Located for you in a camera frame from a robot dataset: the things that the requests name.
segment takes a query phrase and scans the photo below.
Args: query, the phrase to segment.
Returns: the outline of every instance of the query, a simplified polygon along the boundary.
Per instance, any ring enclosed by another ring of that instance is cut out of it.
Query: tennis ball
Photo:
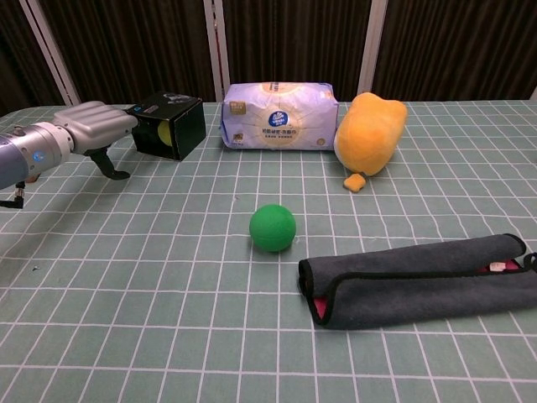
[[[168,147],[171,147],[171,133],[169,132],[169,123],[163,120],[157,127],[157,133],[159,133],[159,139]]]
[[[252,215],[249,229],[254,245],[267,252],[279,252],[293,242],[296,222],[287,208],[268,204]]]

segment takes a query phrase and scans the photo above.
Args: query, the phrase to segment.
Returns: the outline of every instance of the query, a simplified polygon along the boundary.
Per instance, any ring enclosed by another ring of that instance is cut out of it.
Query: black box
[[[183,160],[206,137],[200,98],[161,91],[127,112],[138,119],[133,138],[141,153]]]

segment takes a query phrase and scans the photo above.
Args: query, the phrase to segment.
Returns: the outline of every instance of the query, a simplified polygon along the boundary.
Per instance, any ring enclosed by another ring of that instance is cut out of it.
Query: yellow ball
[[[157,128],[159,133],[159,139],[168,147],[171,147],[171,133],[169,132],[169,123],[165,120],[160,122],[159,127]]]

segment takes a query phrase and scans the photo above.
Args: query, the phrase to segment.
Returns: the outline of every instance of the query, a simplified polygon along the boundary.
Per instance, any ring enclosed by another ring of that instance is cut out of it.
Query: plush toy foot
[[[366,184],[366,180],[359,174],[352,174],[345,179],[343,185],[349,190],[357,192],[362,189]]]

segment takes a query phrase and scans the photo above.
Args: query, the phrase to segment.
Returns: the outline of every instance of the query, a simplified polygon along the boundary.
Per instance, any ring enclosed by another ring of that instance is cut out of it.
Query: tissue pack
[[[333,150],[337,110],[326,83],[232,84],[222,104],[222,139],[233,149]]]

